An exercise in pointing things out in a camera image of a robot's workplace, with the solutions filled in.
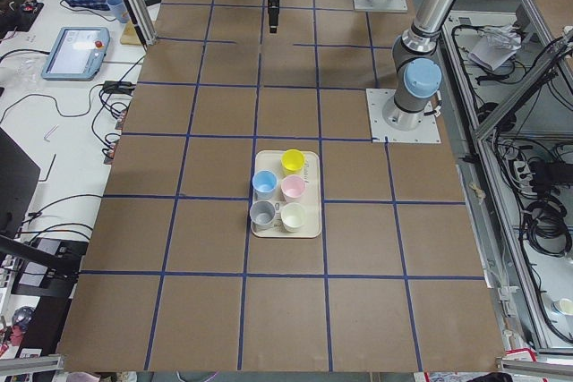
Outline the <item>crumpled white paper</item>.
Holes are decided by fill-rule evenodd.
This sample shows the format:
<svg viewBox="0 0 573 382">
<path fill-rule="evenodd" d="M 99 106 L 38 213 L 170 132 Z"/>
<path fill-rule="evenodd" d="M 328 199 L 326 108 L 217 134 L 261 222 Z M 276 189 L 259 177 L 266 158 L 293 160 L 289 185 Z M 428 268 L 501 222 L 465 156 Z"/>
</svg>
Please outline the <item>crumpled white paper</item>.
<svg viewBox="0 0 573 382">
<path fill-rule="evenodd" d="M 511 24 L 481 29 L 482 37 L 470 50 L 468 59 L 494 72 L 510 59 L 522 46 L 521 37 Z"/>
</svg>

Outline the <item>blue plastic cup on tray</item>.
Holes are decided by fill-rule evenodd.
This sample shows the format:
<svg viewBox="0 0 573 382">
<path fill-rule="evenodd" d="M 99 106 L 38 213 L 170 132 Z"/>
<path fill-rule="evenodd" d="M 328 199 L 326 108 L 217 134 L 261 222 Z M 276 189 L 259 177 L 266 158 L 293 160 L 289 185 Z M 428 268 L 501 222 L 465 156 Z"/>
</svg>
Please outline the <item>blue plastic cup on tray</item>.
<svg viewBox="0 0 573 382">
<path fill-rule="evenodd" d="M 278 178 L 269 170 L 260 170 L 252 178 L 252 187 L 256 199 L 268 200 L 275 193 L 278 185 Z"/>
</svg>

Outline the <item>near teach pendant tablet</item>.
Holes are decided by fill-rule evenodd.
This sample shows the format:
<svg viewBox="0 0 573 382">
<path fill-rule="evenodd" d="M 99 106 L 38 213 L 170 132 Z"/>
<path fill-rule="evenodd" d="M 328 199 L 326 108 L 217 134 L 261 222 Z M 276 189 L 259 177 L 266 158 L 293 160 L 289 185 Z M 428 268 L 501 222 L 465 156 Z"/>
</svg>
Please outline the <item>near teach pendant tablet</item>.
<svg viewBox="0 0 573 382">
<path fill-rule="evenodd" d="M 110 34 L 105 27 L 64 27 L 42 69 L 47 81 L 90 81 L 106 56 Z"/>
</svg>

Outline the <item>grey plastic cup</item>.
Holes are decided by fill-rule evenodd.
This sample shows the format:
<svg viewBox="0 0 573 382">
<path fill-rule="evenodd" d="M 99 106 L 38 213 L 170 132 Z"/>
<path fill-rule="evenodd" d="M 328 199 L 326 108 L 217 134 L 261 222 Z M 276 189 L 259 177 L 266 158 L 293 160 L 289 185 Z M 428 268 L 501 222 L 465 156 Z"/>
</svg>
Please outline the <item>grey plastic cup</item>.
<svg viewBox="0 0 573 382">
<path fill-rule="evenodd" d="M 252 204 L 249 216 L 255 227 L 267 229 L 274 223 L 276 210 L 270 201 L 258 200 Z"/>
</svg>

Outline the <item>blue cup on desk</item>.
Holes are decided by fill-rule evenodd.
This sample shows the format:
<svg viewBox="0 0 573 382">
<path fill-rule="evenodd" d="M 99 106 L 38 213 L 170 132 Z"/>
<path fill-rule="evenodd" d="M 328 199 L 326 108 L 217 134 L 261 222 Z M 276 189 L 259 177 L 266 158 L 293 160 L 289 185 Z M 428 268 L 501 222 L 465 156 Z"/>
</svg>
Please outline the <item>blue cup on desk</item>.
<svg viewBox="0 0 573 382">
<path fill-rule="evenodd" d="M 107 6 L 113 16 L 122 24 L 129 21 L 129 13 L 125 6 L 124 0 L 107 0 Z"/>
</svg>

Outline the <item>pink plastic cup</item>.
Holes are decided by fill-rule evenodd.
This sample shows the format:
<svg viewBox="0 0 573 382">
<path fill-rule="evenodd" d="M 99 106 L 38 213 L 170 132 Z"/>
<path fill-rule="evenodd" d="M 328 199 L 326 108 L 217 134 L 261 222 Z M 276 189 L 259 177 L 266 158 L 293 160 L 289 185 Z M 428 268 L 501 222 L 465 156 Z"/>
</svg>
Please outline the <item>pink plastic cup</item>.
<svg viewBox="0 0 573 382">
<path fill-rule="evenodd" d="M 281 192 L 286 202 L 299 201 L 305 191 L 306 182 L 297 174 L 288 175 L 281 182 Z"/>
</svg>

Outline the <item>black monitor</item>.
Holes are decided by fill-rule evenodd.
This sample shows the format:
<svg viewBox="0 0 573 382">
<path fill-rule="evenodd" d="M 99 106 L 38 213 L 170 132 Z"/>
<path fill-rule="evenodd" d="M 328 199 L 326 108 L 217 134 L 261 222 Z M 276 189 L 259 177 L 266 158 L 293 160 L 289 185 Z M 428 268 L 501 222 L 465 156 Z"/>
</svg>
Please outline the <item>black monitor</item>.
<svg viewBox="0 0 573 382">
<path fill-rule="evenodd" d="M 1 234 L 14 238 L 36 190 L 40 168 L 1 130 Z"/>
</svg>

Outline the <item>cream white plastic cup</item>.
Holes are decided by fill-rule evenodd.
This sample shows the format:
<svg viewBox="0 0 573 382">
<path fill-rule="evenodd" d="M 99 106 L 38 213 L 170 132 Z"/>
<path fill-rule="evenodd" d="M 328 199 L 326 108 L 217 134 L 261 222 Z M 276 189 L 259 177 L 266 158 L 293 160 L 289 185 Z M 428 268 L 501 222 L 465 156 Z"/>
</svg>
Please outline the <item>cream white plastic cup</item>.
<svg viewBox="0 0 573 382">
<path fill-rule="evenodd" d="M 306 211 L 304 206 L 300 203 L 287 203 L 282 209 L 280 209 L 280 218 L 287 232 L 298 232 L 304 226 Z"/>
</svg>

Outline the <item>yellow plastic cup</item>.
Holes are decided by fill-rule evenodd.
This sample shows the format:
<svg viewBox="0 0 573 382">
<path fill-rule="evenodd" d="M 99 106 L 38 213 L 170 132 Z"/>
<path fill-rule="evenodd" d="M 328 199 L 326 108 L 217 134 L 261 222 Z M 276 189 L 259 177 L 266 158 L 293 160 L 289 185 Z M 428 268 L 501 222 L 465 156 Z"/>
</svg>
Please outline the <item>yellow plastic cup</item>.
<svg viewBox="0 0 573 382">
<path fill-rule="evenodd" d="M 300 174 L 305 165 L 305 155 L 299 149 L 288 149 L 281 156 L 281 167 L 284 176 Z"/>
</svg>

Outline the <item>wooden stand base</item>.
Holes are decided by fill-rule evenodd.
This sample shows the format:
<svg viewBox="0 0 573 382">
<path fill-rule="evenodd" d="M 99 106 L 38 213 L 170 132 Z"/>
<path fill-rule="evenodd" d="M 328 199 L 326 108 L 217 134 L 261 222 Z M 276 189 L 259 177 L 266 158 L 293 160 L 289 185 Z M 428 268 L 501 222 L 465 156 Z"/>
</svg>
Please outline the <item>wooden stand base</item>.
<svg viewBox="0 0 573 382">
<path fill-rule="evenodd" d="M 120 44 L 132 47 L 145 47 L 145 37 L 140 35 L 141 29 L 135 26 L 131 21 L 124 25 L 120 37 Z"/>
</svg>

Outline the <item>cream serving tray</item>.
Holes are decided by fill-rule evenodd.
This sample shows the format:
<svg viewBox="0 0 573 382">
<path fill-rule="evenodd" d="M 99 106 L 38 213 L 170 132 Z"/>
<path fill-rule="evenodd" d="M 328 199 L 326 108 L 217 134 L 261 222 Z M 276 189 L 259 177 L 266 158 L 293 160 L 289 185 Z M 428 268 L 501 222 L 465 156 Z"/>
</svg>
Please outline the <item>cream serving tray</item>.
<svg viewBox="0 0 573 382">
<path fill-rule="evenodd" d="M 298 175 L 305 180 L 306 191 L 303 197 L 296 202 L 304 206 L 306 211 L 306 220 L 300 231 L 290 233 L 286 231 L 280 218 L 280 209 L 282 209 L 287 203 L 291 203 L 284 200 L 281 192 L 281 182 L 285 178 L 281 167 L 281 156 L 284 152 L 284 150 L 263 150 L 258 152 L 256 155 L 254 174 L 260 170 L 269 170 L 278 178 L 278 185 L 275 193 L 271 199 L 268 199 L 268 201 L 270 201 L 275 207 L 276 216 L 272 227 L 267 229 L 255 227 L 250 219 L 251 231 L 256 236 L 263 238 L 314 238 L 321 234 L 322 229 L 320 158 L 317 154 L 311 151 L 302 151 L 305 155 L 305 165 L 303 171 Z M 256 199 L 253 191 L 252 204 L 258 200 L 262 199 Z"/>
</svg>

